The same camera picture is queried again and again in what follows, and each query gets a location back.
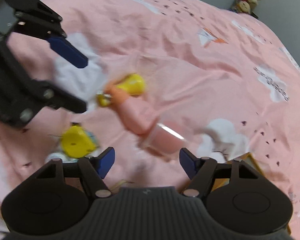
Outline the yellow tape measure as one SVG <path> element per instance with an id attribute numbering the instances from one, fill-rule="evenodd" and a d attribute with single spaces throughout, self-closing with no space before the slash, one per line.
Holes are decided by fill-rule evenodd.
<path id="1" fill-rule="evenodd" d="M 60 143 L 62 151 L 74 159 L 85 157 L 99 148 L 99 143 L 93 133 L 79 123 L 72 123 L 61 135 Z"/>

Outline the pink pump lotion bottle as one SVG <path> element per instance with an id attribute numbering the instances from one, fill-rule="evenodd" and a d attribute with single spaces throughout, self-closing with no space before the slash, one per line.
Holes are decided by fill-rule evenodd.
<path id="1" fill-rule="evenodd" d="M 111 96 L 111 106 L 120 117 L 126 129 L 137 135 L 148 133 L 159 118 L 155 109 L 143 99 L 130 96 L 117 88 L 115 83 L 108 83 L 104 92 Z"/>

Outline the yellow round-top bottle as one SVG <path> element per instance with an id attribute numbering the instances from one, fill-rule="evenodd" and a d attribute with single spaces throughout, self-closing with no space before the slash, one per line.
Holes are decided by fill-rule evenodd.
<path id="1" fill-rule="evenodd" d="M 130 74 L 115 86 L 132 96 L 141 95 L 146 90 L 146 82 L 139 74 Z"/>

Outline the clear plastic bottle cap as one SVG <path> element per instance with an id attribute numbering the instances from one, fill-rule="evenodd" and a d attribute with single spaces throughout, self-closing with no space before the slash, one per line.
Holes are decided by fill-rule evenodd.
<path id="1" fill-rule="evenodd" d="M 189 141 L 190 131 L 179 122 L 160 119 L 141 141 L 141 148 L 168 158 L 177 159 L 181 148 Z"/>

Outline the orange-rimmed white cardboard box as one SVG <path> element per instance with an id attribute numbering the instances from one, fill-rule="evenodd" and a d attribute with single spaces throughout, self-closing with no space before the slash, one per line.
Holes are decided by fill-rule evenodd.
<path id="1" fill-rule="evenodd" d="M 293 213 L 289 198 L 244 161 L 233 161 L 229 183 L 206 200 L 211 217 L 246 235 L 266 235 L 287 227 Z"/>

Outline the small yellow jar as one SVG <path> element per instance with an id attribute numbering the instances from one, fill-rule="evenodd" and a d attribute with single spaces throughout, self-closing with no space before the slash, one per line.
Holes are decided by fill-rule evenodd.
<path id="1" fill-rule="evenodd" d="M 96 102 L 100 107 L 108 107 L 111 105 L 111 95 L 110 94 L 97 94 L 96 95 Z"/>

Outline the pink cloud-print bedsheet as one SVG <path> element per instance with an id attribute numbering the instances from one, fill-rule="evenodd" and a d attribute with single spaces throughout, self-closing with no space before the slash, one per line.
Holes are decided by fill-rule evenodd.
<path id="1" fill-rule="evenodd" d="M 44 0 L 63 17 L 68 40 L 89 59 L 77 69 L 47 42 L 13 33 L 8 46 L 28 73 L 88 103 L 78 115 L 42 109 L 25 129 L 0 123 L 0 206 L 56 149 L 72 122 L 101 148 L 115 148 L 105 182 L 175 186 L 188 177 L 177 156 L 140 148 L 111 108 L 95 96 L 130 73 L 147 83 L 144 100 L 189 130 L 189 150 L 222 163 L 251 153 L 293 203 L 290 229 L 300 239 L 300 68 L 279 38 L 253 17 L 199 0 Z"/>

